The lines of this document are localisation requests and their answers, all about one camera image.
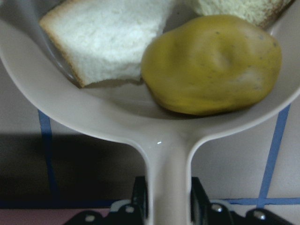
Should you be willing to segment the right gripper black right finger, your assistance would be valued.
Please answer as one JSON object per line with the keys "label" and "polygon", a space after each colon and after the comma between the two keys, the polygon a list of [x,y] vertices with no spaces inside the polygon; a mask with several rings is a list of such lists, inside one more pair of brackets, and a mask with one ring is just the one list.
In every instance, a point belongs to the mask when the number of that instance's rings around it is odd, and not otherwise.
{"label": "right gripper black right finger", "polygon": [[191,182],[190,197],[192,222],[194,225],[208,225],[209,198],[197,177],[192,177]]}

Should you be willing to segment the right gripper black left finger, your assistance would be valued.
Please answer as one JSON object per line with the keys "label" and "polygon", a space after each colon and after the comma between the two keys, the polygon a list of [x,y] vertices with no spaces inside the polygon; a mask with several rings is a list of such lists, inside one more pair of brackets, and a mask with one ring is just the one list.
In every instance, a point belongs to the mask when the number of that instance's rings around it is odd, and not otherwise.
{"label": "right gripper black left finger", "polygon": [[139,208],[142,224],[145,225],[149,216],[148,188],[145,176],[135,178],[131,203]]}

